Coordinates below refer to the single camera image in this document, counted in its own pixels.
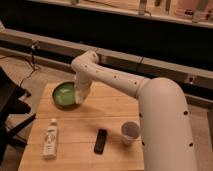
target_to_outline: remote control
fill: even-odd
[[[102,154],[104,151],[104,146],[106,142],[106,137],[107,137],[107,131],[105,129],[99,129],[98,130],[98,135],[94,147],[94,152],[96,154]]]

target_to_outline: table top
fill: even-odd
[[[139,124],[135,99],[95,82],[82,105],[60,110],[52,100],[57,85],[50,83],[44,89],[19,171],[144,170],[141,139],[127,147],[120,135],[124,122]],[[58,120],[57,157],[45,160],[42,150],[51,118]],[[107,129],[108,136],[104,153],[97,155],[93,149],[100,128]]]

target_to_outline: chair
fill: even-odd
[[[32,115],[10,130],[7,129],[5,124],[9,114],[25,114],[30,112],[31,108],[18,99],[25,92],[26,90],[16,85],[0,67],[0,165],[7,145],[26,146],[26,142],[14,138],[14,136],[31,123],[35,119],[35,115]]]

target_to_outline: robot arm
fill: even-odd
[[[187,103],[181,88],[166,78],[148,79],[98,65],[88,51],[75,58],[77,103],[88,94],[92,80],[101,81],[138,99],[144,165],[147,171],[197,171]]]

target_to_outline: green bowl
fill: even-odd
[[[56,106],[60,108],[70,107],[75,104],[75,88],[73,82],[64,82],[58,85],[52,94]]]

